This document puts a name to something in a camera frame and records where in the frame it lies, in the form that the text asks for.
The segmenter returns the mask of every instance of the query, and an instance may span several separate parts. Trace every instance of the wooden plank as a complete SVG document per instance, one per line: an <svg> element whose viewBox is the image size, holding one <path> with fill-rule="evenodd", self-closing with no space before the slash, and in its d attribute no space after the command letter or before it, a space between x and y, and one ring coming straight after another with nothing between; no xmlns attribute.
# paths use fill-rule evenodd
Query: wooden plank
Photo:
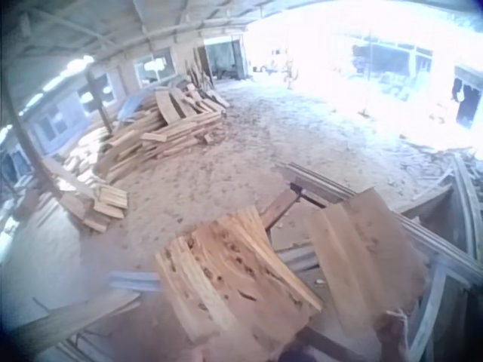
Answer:
<svg viewBox="0 0 483 362"><path fill-rule="evenodd" d="M214 90L207 90L206 94L218 102L221 106L229 108L229 103Z"/></svg>
<svg viewBox="0 0 483 362"><path fill-rule="evenodd" d="M126 290L110 290L87 302L54 309L47 317L13 330L10 337L30 359L125 307L138 296L139 293Z"/></svg>
<svg viewBox="0 0 483 362"><path fill-rule="evenodd" d="M110 222L111 219L108 216L98 213L95 210L89 210L82 220L84 225L97 232L106 232Z"/></svg>
<svg viewBox="0 0 483 362"><path fill-rule="evenodd" d="M262 224L265 229L270 229L274 226L287 212L288 209L295 204L300 197L300 194L293 190L283 191L266 209L260 214Z"/></svg>
<svg viewBox="0 0 483 362"><path fill-rule="evenodd" d="M220 106L218 103L215 103L212 100L209 100L208 98L203 99L200 103L207 106L213 112L224 112L225 111L225 109L222 106Z"/></svg>
<svg viewBox="0 0 483 362"><path fill-rule="evenodd" d="M295 185L317 194L331 203L341 202L355 192L339 183L297 164L282 165L282 173ZM476 285L483 285L483 267L462 250L430 230L395 213L414 245L427 256L437 259L454 273Z"/></svg>
<svg viewBox="0 0 483 362"><path fill-rule="evenodd" d="M173 88L170 90L170 94L173 97L174 105L178 107L178 112L180 112L181 117L186 118L196 115L195 110L184 101L186 97L181 89Z"/></svg>
<svg viewBox="0 0 483 362"><path fill-rule="evenodd" d="M250 355L284 345L321 309L320 299L268 245L254 207L186 233L156 259L190 339L236 339L234 355L243 354L240 348Z"/></svg>
<svg viewBox="0 0 483 362"><path fill-rule="evenodd" d="M425 295L421 305L424 311L416 336L410 344L409 361L419 362L432 335L439 306L445 291L446 273L443 267L437 266L432 278L431 290Z"/></svg>
<svg viewBox="0 0 483 362"><path fill-rule="evenodd" d="M155 96L161 116L166 123L172 124L181 119L180 115L178 115L178 112L174 108L173 103L171 102L171 98L167 90L157 90L155 92Z"/></svg>
<svg viewBox="0 0 483 362"><path fill-rule="evenodd" d="M479 262L483 262L483 221L481 220L479 199L463 160L459 155L454 155L454 161L457 166L456 172L460 175L465 189L465 195L462 195L462 197L467 199L469 213L472 219L475 256Z"/></svg>
<svg viewBox="0 0 483 362"><path fill-rule="evenodd" d="M406 216L408 219L413 219L416 216L427 214L429 215L435 208L437 208L443 200L453 191L451 184L445 185L434 192L427 194L424 197L419 198L417 201L409 204L396 207L395 213L400 213L402 216Z"/></svg>
<svg viewBox="0 0 483 362"><path fill-rule="evenodd" d="M94 202L94 210L98 213L103 213L104 215L114 217L115 219L124 219L124 213L117 207L104 204L101 201L96 200Z"/></svg>
<svg viewBox="0 0 483 362"><path fill-rule="evenodd" d="M141 136L141 140L166 142L168 141L168 136L166 136L165 134L158 134L158 133L143 133L143 135Z"/></svg>
<svg viewBox="0 0 483 362"><path fill-rule="evenodd" d="M58 164L51 158L42 159L42 163L51 173L70 183L79 193L88 196L89 198L94 198L94 190L86 184L81 183L77 177L64 169L62 165Z"/></svg>
<svg viewBox="0 0 483 362"><path fill-rule="evenodd" d="M59 203L64 209L69 211L72 215L78 219L84 219L85 206L81 200L79 200L73 193L66 192L60 198Z"/></svg>
<svg viewBox="0 0 483 362"><path fill-rule="evenodd" d="M311 241L347 336L413 305L426 267L382 198L369 189L314 212Z"/></svg>

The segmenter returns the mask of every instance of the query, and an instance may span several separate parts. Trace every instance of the leaning wooden board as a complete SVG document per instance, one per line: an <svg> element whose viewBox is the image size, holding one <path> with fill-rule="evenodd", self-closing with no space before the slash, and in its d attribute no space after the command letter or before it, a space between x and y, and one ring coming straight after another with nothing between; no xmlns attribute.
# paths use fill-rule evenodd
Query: leaning wooden board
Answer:
<svg viewBox="0 0 483 362"><path fill-rule="evenodd" d="M190 339L210 339L230 360L266 359L322 307L276 256L254 207L174 239L156 260Z"/></svg>
<svg viewBox="0 0 483 362"><path fill-rule="evenodd" d="M348 336L372 328L386 311L411 307L423 294L423 260L373 189L317 210L310 226Z"/></svg>

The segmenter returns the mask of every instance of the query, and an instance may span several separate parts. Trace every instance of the metal post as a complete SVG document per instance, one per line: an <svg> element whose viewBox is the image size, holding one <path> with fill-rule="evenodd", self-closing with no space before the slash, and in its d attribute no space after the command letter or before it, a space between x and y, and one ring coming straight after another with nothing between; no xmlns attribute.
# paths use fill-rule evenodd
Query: metal post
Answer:
<svg viewBox="0 0 483 362"><path fill-rule="evenodd" d="M94 75L92 74L91 70L88 70L85 73L85 78L88 81L88 86L91 90L92 97L94 98L94 103L96 104L96 108L99 111L100 117L102 118L104 125L106 126L109 134L112 134L111 123L109 122L109 116L106 114L106 110L103 106L103 101L100 98L99 93L97 92Z"/></svg>
<svg viewBox="0 0 483 362"><path fill-rule="evenodd" d="M47 172L42 163L41 156L37 153L32 140L29 138L28 133L23 128L20 118L15 112L14 104L12 103L10 91L7 86L6 72L2 72L2 98L4 100L4 106L7 109L8 117L11 120L12 128L15 130L19 144L22 146L23 151L29 158L30 164L35 170L35 174L41 185L46 185L52 195L56 198L60 198L60 190L54 181L52 175Z"/></svg>

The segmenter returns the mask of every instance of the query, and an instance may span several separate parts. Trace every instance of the dusty floor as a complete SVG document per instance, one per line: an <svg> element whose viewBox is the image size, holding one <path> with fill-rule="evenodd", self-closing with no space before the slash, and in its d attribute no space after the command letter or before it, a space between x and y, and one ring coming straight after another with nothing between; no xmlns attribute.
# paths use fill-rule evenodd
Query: dusty floor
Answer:
<svg viewBox="0 0 483 362"><path fill-rule="evenodd" d="M409 201L444 170L428 155L380 131L378 122L342 116L333 106L276 85L226 83L219 92L232 104L213 146L196 146L116 185L129 192L128 216L103 235L79 232L57 210L37 228L34 217L18 233L2 266L2 317L12 328L49 308L101 290L114 269L153 271L155 251L183 228L255 204L261 211L287 186L277 162L296 161L361 191L375 186L389 205ZM296 204L273 229L275 248L306 241ZM162 296L113 321L122 360L173 360L186 337Z"/></svg>

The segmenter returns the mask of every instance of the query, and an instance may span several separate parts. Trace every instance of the ceiling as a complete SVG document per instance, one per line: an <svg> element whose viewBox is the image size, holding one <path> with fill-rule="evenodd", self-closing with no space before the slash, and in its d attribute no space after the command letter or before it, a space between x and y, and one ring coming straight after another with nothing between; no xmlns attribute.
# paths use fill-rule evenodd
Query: ceiling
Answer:
<svg viewBox="0 0 483 362"><path fill-rule="evenodd" d="M243 28L284 10L329 1L17 0L2 11L2 66L14 105L22 109L76 57L108 60L160 38ZM477 14L471 0L405 2L452 11L462 23Z"/></svg>

